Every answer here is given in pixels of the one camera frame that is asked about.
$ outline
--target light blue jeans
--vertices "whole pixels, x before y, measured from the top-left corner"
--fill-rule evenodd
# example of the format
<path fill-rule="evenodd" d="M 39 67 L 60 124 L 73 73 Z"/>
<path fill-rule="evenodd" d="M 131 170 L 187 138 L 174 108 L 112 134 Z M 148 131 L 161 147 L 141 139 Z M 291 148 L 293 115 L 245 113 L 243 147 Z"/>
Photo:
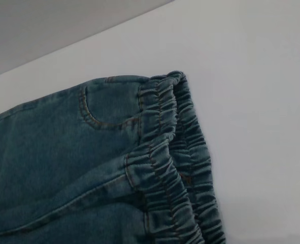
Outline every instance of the light blue jeans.
<path fill-rule="evenodd" d="M 186 77 L 88 81 L 0 114 L 0 243 L 225 243 Z"/>

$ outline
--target white surface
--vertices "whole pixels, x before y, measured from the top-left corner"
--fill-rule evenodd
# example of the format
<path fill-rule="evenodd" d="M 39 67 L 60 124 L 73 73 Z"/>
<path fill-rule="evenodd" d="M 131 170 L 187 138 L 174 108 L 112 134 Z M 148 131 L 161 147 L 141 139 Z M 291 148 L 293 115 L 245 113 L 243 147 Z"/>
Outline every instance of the white surface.
<path fill-rule="evenodd" d="M 300 244 L 300 0 L 177 0 L 0 75 L 0 112 L 95 77 L 182 70 L 229 244 Z"/>
<path fill-rule="evenodd" d="M 0 74 L 171 0 L 0 0 Z"/>

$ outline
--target gray wall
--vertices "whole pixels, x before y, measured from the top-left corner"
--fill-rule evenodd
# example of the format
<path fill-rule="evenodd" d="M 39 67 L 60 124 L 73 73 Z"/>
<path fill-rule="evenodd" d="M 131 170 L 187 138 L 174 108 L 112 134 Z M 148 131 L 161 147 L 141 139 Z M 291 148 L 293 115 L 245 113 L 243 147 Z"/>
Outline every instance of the gray wall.
<path fill-rule="evenodd" d="M 0 0 L 0 74 L 168 2 Z"/>

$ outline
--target folded jeans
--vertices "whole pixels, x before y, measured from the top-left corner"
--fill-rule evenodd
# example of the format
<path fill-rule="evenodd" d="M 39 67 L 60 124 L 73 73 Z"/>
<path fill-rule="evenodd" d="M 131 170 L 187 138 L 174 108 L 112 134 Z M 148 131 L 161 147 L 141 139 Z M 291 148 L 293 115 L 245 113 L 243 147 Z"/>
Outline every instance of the folded jeans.
<path fill-rule="evenodd" d="M 187 80 L 90 80 L 0 114 L 0 244 L 225 243 Z"/>

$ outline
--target seam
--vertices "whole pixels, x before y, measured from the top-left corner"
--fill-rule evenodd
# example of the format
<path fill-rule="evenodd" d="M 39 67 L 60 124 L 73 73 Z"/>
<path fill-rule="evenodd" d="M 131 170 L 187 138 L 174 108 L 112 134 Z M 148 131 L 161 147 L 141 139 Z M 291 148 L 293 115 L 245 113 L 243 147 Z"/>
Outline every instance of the seam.
<path fill-rule="evenodd" d="M 108 77 L 103 77 L 105 78 L 105 80 L 103 81 L 103 83 L 113 83 L 113 84 L 129 84 L 129 83 L 138 83 L 138 84 L 145 84 L 146 82 L 148 82 L 150 80 L 150 77 L 143 77 L 143 76 L 140 76 L 138 80 L 135 80 L 135 81 L 120 81 L 120 80 L 115 80 L 114 78 L 116 77 L 119 77 L 119 76 L 108 76 Z M 95 81 L 95 80 L 98 80 L 98 78 L 96 79 L 93 79 L 93 80 L 89 80 L 87 82 L 92 82 L 92 81 Z"/>
<path fill-rule="evenodd" d="M 149 208 L 148 208 L 148 201 L 147 201 L 147 198 L 146 198 L 146 195 L 143 191 L 141 191 L 134 183 L 133 181 L 133 178 L 131 176 L 131 173 L 130 173 L 130 170 L 129 170 L 129 165 L 127 163 L 129 159 L 129 154 L 126 155 L 125 157 L 125 169 L 126 169 L 126 175 L 127 175 L 127 179 L 130 183 L 130 185 L 132 186 L 132 188 L 134 188 L 137 192 L 141 192 L 143 197 L 144 197 L 144 204 L 145 204 L 145 215 L 146 215 L 146 221 L 144 222 L 144 224 L 146 224 L 146 227 L 147 227 L 147 232 L 148 234 L 154 239 L 155 236 L 153 233 L 150 232 L 150 220 L 149 220 Z"/>
<path fill-rule="evenodd" d="M 83 107 L 84 107 L 84 111 L 87 113 L 88 117 L 96 124 L 99 124 L 99 125 L 106 125 L 106 126 L 121 126 L 121 125 L 124 125 L 124 124 L 127 124 L 129 121 L 138 121 L 139 119 L 138 118 L 130 118 L 128 120 L 125 120 L 124 122 L 122 123 L 119 123 L 119 124 L 113 124 L 113 123 L 106 123 L 106 122 L 101 122 L 99 120 L 97 120 L 96 118 L 94 118 L 92 116 L 92 114 L 90 113 L 89 109 L 88 109 L 88 106 L 87 106 L 87 103 L 86 103 L 86 95 L 85 93 L 83 92 L 82 88 L 80 88 L 80 91 L 81 91 L 81 98 L 82 98 L 82 103 L 83 103 Z"/>
<path fill-rule="evenodd" d="M 187 147 L 187 151 L 188 151 L 188 155 L 190 157 L 190 161 L 191 161 L 191 164 L 189 166 L 189 178 L 188 178 L 188 181 L 187 183 L 190 185 L 193 193 L 194 193 L 194 208 L 193 211 L 194 211 L 194 217 L 195 217 L 195 220 L 197 220 L 199 222 L 199 224 L 201 223 L 200 219 L 198 218 L 198 213 L 197 213 L 197 209 L 198 209 L 198 200 L 197 200 L 197 194 L 198 192 L 195 190 L 195 185 L 194 185 L 194 180 L 193 180 L 193 174 L 194 174 L 194 171 L 193 171 L 193 164 L 194 164 L 194 159 L 192 158 L 192 154 L 190 153 L 190 150 L 189 150 L 189 144 L 187 142 L 187 139 L 185 137 L 185 128 L 184 128 L 184 125 L 182 123 L 182 121 L 180 120 L 180 124 L 181 124 L 181 128 L 182 128 L 182 135 L 183 135 L 183 139 L 185 140 L 185 143 L 186 143 L 186 147 Z"/>
<path fill-rule="evenodd" d="M 161 186 L 162 186 L 162 188 L 163 188 L 163 190 L 165 192 L 165 195 L 166 195 L 167 201 L 168 201 L 168 205 L 169 205 L 169 209 L 170 209 L 171 219 L 172 219 L 172 222 L 173 222 L 173 228 L 175 230 L 176 237 L 178 238 L 179 243 L 182 243 L 180 234 L 179 234 L 178 229 L 177 229 L 178 228 L 177 227 L 177 221 L 176 221 L 175 216 L 174 216 L 173 211 L 172 211 L 173 207 L 172 207 L 171 196 L 169 195 L 169 192 L 168 192 L 168 189 L 167 189 L 166 185 L 164 184 L 163 180 L 159 176 L 159 173 L 157 172 L 157 169 L 154 166 L 154 163 L 156 162 L 156 160 L 151 157 L 152 148 L 151 148 L 150 145 L 149 145 L 149 150 L 150 150 L 149 151 L 149 159 L 150 159 L 150 162 L 151 162 L 151 167 L 152 167 L 152 169 L 154 171 L 155 176 L 159 180 L 159 182 L 160 182 L 160 184 L 161 184 Z"/>
<path fill-rule="evenodd" d="M 45 215 L 42 215 L 41 217 L 33 220 L 33 221 L 30 221 L 29 223 L 27 224 L 24 224 L 24 225 L 21 225 L 17 228 L 14 228 L 14 229 L 10 229 L 10 230 L 6 230 L 6 231 L 3 231 L 3 232 L 0 232 L 0 237 L 1 236 L 4 236 L 4 235 L 10 235 L 10 234 L 13 234 L 13 233 L 16 233 L 16 232 L 25 232 L 25 231 L 31 231 L 29 229 L 29 227 L 33 226 L 34 224 L 40 222 L 41 226 L 43 225 L 46 225 L 47 223 L 53 221 L 54 219 L 58 219 L 59 217 L 57 218 L 52 218 L 55 214 L 59 213 L 61 210 L 64 210 L 64 209 L 67 209 L 69 207 L 71 207 L 72 205 L 74 205 L 75 203 L 79 202 L 79 200 L 82 200 L 86 197 L 88 197 L 89 195 L 97 192 L 98 190 L 102 189 L 103 187 L 105 186 L 108 186 L 108 185 L 111 185 L 113 184 L 114 182 L 122 179 L 125 177 L 125 174 L 121 175 L 121 176 L 118 176 L 104 184 L 102 184 L 101 186 L 97 186 L 89 191 L 86 191 L 85 193 L 82 193 L 81 195 L 79 195 L 78 197 L 74 198 L 73 200 L 67 202 L 66 204 L 60 206 L 60 207 L 57 207 L 56 209 L 48 212 L 47 214 Z"/>
<path fill-rule="evenodd" d="M 187 184 L 190 186 L 191 185 L 191 176 L 185 176 L 182 173 L 179 173 L 181 178 L 187 182 Z"/>
<path fill-rule="evenodd" d="M 83 91 L 82 91 L 82 88 L 80 88 L 80 95 L 79 95 L 79 109 L 80 109 L 80 113 L 81 113 L 81 116 L 82 116 L 82 118 L 83 118 L 83 120 L 88 124 L 88 125 L 90 125 L 90 126 L 92 126 L 94 129 L 96 129 L 95 127 L 94 127 L 94 125 L 92 124 L 92 123 L 90 123 L 89 121 L 88 121 L 88 119 L 87 118 L 89 118 L 89 119 L 91 119 L 93 122 L 94 122 L 94 124 L 97 124 L 97 125 L 103 125 L 103 126 L 109 126 L 109 127 L 124 127 L 124 126 L 127 126 L 128 125 L 128 122 L 130 122 L 130 121 L 139 121 L 139 118 L 130 118 L 130 119 L 128 119 L 128 120 L 126 120 L 126 121 L 124 121 L 123 123 L 120 123 L 120 124 L 111 124 L 111 123 L 105 123 L 105 122 L 101 122 L 101 121 L 99 121 L 99 120 L 97 120 L 97 119 L 95 119 L 93 116 L 92 116 L 92 114 L 90 113 L 90 111 L 89 111 L 89 109 L 88 109 L 88 107 L 87 107 L 87 104 L 86 104 L 86 96 L 85 96 L 85 94 L 83 93 Z"/>
<path fill-rule="evenodd" d="M 157 82 L 156 83 L 156 86 L 155 86 L 155 90 L 156 90 L 156 96 L 158 97 L 158 104 L 159 104 L 159 128 L 160 128 L 160 131 L 161 132 L 161 113 L 162 113 L 162 107 L 161 107 L 161 99 L 159 97 L 159 91 L 158 91 L 158 86 L 159 86 L 159 83 Z"/>
<path fill-rule="evenodd" d="M 139 135 L 139 145 L 141 144 L 141 123 L 142 123 L 142 100 L 141 100 L 141 86 L 139 86 L 139 91 L 138 91 L 138 96 L 139 96 L 139 108 L 140 108 L 140 114 L 139 114 L 139 126 L 138 126 L 138 135 Z"/>

